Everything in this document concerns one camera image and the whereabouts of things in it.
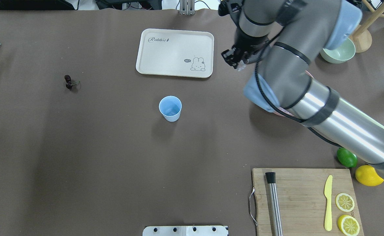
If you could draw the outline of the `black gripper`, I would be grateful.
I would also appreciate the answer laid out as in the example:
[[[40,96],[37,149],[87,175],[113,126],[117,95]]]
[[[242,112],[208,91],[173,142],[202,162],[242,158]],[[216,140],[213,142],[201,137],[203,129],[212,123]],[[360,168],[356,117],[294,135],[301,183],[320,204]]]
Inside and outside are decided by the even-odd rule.
[[[235,42],[232,48],[221,53],[224,61],[234,69],[240,68],[242,64],[255,63],[262,49],[269,41],[268,34],[254,37],[247,35],[243,31],[236,31],[234,39]]]

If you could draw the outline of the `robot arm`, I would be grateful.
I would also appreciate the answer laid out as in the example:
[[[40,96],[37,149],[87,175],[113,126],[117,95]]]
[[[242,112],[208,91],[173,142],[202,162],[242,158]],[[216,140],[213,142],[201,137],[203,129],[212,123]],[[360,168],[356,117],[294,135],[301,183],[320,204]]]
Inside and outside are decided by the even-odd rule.
[[[325,142],[346,148],[384,179],[384,126],[308,74],[323,49],[336,49],[362,19],[346,0],[222,0],[220,16],[236,25],[227,64],[255,63],[244,93]]]

